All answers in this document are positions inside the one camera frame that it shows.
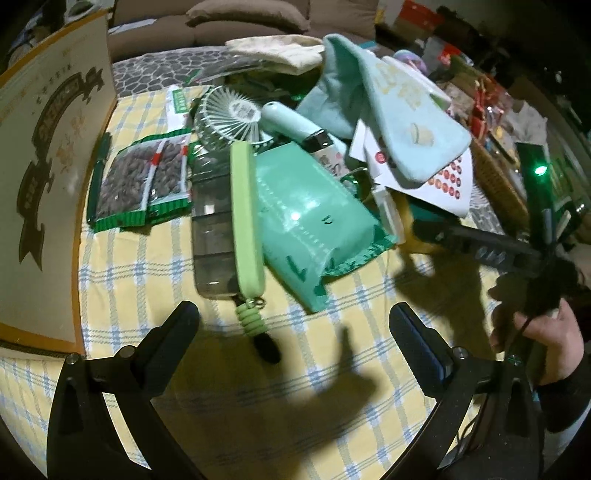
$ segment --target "sofa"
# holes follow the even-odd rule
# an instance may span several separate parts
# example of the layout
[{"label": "sofa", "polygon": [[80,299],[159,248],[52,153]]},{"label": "sofa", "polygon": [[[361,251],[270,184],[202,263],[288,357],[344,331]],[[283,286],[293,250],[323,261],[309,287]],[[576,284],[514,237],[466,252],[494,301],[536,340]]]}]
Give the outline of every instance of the sofa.
[{"label": "sofa", "polygon": [[[242,0],[252,5],[257,1],[283,2],[283,0]],[[207,0],[208,5],[226,8],[227,0]],[[117,0],[111,19],[115,31],[108,35],[109,51],[113,62],[136,57],[144,53],[174,50],[176,48],[221,46],[228,40],[259,35],[302,33],[322,38],[329,33],[340,33],[356,44],[375,40],[374,18],[378,0],[285,0],[288,8],[301,14],[305,26],[295,27],[282,21],[253,21],[252,16],[227,12],[209,15],[212,20],[191,19],[187,12],[199,0]]]}]

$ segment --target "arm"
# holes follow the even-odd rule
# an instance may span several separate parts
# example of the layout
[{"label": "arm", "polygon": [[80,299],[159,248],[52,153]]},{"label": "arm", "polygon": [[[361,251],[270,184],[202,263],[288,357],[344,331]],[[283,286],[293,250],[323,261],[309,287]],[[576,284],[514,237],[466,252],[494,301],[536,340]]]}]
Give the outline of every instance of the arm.
[{"label": "arm", "polygon": [[[502,350],[508,334],[504,319],[508,312],[506,307],[502,304],[493,315],[495,330],[491,335],[491,346],[497,351]],[[513,315],[515,328],[523,327],[525,321],[522,314]],[[561,300],[556,318],[541,316],[534,319],[524,331],[524,336],[547,347],[544,375],[537,389],[546,427],[544,467],[547,470],[562,455],[565,459],[560,458],[560,468],[556,465],[557,468],[551,470],[559,471],[556,478],[570,478],[566,475],[567,469],[581,462],[585,464],[588,459],[584,457],[586,452],[580,458],[577,456],[578,446],[567,447],[573,439],[580,443],[591,433],[591,421],[587,420],[591,401],[591,368],[584,354],[583,337],[577,319],[565,300]]]}]

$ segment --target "table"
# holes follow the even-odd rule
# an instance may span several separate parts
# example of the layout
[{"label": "table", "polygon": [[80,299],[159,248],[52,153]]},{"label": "table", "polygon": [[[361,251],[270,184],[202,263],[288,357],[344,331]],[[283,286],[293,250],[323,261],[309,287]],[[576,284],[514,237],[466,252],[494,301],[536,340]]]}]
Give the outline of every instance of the table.
[{"label": "table", "polygon": [[[201,93],[194,87],[189,95]],[[111,158],[132,141],[165,131],[164,103],[163,90],[121,98],[108,127]],[[498,227],[478,192],[474,205],[472,219]],[[388,312],[398,301],[451,345],[493,358],[487,333],[495,303],[486,291],[497,273],[466,258],[390,250],[330,283],[327,310],[313,315],[267,271],[262,314],[284,357],[274,367],[258,359],[232,302],[197,294],[189,218],[155,226],[149,235],[94,234],[83,225],[79,258],[89,358],[139,344],[181,300],[197,304],[200,332],[153,404],[212,479],[380,478],[434,406],[389,333]],[[0,359],[0,414],[43,472],[60,369],[61,361]],[[145,464],[114,397],[105,398],[129,457]]]}]

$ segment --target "white paper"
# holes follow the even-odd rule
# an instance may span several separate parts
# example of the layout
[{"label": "white paper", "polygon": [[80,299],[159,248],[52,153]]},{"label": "white paper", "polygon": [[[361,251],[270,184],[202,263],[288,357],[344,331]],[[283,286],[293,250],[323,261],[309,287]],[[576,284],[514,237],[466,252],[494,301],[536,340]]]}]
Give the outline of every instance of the white paper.
[{"label": "white paper", "polygon": [[365,163],[365,151],[363,145],[365,144],[365,122],[361,119],[357,120],[357,127],[355,128],[355,134],[349,148],[349,156],[355,160],[359,160]]},{"label": "white paper", "polygon": [[374,183],[431,203],[458,217],[468,214],[473,185],[470,148],[424,184],[412,183],[398,171],[369,127],[365,130],[364,150]]}]

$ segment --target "red dot sticker sheet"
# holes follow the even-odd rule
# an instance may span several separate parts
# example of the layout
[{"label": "red dot sticker sheet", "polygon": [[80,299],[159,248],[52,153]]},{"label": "red dot sticker sheet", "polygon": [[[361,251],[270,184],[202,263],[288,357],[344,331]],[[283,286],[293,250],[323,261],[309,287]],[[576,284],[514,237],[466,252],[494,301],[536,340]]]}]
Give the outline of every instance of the red dot sticker sheet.
[{"label": "red dot sticker sheet", "polygon": [[468,214],[473,184],[470,148],[436,172],[426,183],[416,185],[411,184],[397,171],[393,161],[385,161],[388,156],[383,152],[370,127],[366,127],[363,146],[370,175],[376,184],[431,203],[458,217]]}]

